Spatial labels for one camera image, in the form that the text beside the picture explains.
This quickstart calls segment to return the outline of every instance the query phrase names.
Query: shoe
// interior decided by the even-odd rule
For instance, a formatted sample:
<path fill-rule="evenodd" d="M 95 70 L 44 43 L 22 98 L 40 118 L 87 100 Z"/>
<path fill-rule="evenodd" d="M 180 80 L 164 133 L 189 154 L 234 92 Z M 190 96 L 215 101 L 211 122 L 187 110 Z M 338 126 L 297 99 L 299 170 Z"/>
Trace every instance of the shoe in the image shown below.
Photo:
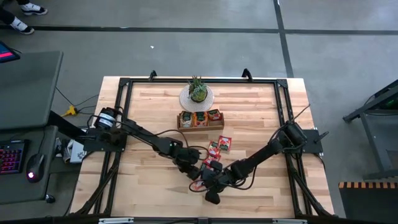
<path fill-rule="evenodd" d="M 18 30 L 21 34 L 25 35 L 33 34 L 33 32 L 35 32 L 33 28 L 27 26 L 25 23 L 23 23 L 16 17 L 14 21 L 10 24 L 10 26 L 15 30 Z"/>
<path fill-rule="evenodd" d="M 33 14 L 41 16 L 41 15 L 46 15 L 48 13 L 48 10 L 46 10 L 45 8 L 32 3 L 20 5 L 20 7 L 22 9 L 22 12 L 27 16 L 31 16 Z"/>

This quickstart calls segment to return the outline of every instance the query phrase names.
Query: wooden tabletop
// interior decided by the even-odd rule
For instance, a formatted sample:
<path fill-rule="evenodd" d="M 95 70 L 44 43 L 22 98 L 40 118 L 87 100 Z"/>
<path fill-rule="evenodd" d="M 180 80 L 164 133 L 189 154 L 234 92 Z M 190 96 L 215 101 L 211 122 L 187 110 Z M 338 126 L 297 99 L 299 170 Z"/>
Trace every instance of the wooden tabletop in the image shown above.
<path fill-rule="evenodd" d="M 113 107 L 120 77 L 104 77 L 96 113 L 103 107 Z M 304 81 L 288 79 L 294 114 L 308 105 Z M 132 89 L 129 119 L 153 133 L 177 127 L 175 117 L 183 108 L 179 94 L 184 83 L 136 83 Z M 224 130 L 186 133 L 190 145 L 208 147 L 219 135 L 232 137 L 229 153 L 222 152 L 224 165 L 248 157 L 266 145 L 279 127 L 274 87 L 267 84 L 215 84 L 208 86 L 215 95 L 211 109 L 224 113 Z M 303 129 L 314 127 L 311 110 L 307 109 L 297 122 Z M 182 140 L 179 133 L 162 136 Z M 95 152 L 82 164 L 71 212 L 77 211 L 88 200 L 100 179 L 103 152 Z M 318 201 L 333 213 L 325 171 L 319 158 L 303 155 L 307 184 Z M 171 160 L 158 156 L 151 147 L 129 138 L 122 155 L 116 184 L 112 216 L 132 217 L 293 217 L 292 198 L 285 158 L 271 157 L 257 168 L 254 185 L 249 190 L 225 189 L 221 203 L 207 202 L 204 193 L 189 191 L 191 180 L 180 173 Z M 298 188 L 300 208 L 303 197 Z M 108 193 L 105 190 L 103 206 Z"/>

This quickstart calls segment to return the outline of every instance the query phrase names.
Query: keyboard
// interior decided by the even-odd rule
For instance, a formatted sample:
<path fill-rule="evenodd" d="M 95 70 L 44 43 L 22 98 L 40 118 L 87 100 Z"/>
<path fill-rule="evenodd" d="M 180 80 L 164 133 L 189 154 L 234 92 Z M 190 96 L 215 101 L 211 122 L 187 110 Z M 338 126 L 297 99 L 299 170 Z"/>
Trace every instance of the keyboard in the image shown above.
<path fill-rule="evenodd" d="M 29 140 L 0 141 L 0 175 L 22 172 L 28 142 Z"/>

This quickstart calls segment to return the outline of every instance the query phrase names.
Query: potted plant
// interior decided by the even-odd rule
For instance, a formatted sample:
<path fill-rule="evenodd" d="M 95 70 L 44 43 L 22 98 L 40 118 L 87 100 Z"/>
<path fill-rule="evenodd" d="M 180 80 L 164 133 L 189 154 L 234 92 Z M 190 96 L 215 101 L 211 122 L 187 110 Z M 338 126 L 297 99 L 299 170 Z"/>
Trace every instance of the potted plant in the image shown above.
<path fill-rule="evenodd" d="M 201 77 L 192 76 L 189 82 L 189 97 L 196 103 L 203 102 L 207 97 L 207 85 L 201 81 Z"/>

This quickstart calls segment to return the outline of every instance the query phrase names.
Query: concrete floor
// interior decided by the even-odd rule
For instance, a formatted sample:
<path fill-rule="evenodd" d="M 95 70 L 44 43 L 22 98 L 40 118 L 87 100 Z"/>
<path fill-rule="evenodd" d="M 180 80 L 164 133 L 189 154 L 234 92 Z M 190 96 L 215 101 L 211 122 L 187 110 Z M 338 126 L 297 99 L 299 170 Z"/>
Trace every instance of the concrete floor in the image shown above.
<path fill-rule="evenodd" d="M 49 14 L 24 17 L 15 3 L 7 8 L 33 25 L 278 28 L 272 0 L 35 2 L 46 6 Z M 279 0 L 279 4 L 286 29 L 397 29 L 396 1 Z M 58 87 L 74 103 L 98 94 L 105 75 L 149 75 L 156 70 L 160 76 L 238 77 L 248 68 L 255 77 L 287 76 L 279 34 L 37 31 L 23 36 L 0 30 L 0 40 L 22 52 L 63 51 Z M 344 217 L 338 182 L 362 181 L 377 167 L 360 121 L 345 124 L 342 117 L 397 78 L 398 36 L 287 35 L 287 45 L 294 77 L 305 79 L 315 125 L 330 132 L 323 140 L 326 175 L 335 213 Z M 57 93 L 53 110 L 63 113 L 67 106 Z M 86 119 L 81 115 L 71 122 L 85 125 Z M 66 178 L 72 181 L 75 176 Z M 51 208 L 22 206 L 36 209 L 32 217 L 63 215 L 73 189 L 57 187 L 69 197 Z M 0 209 L 2 219 L 21 217 L 5 211 Z"/>

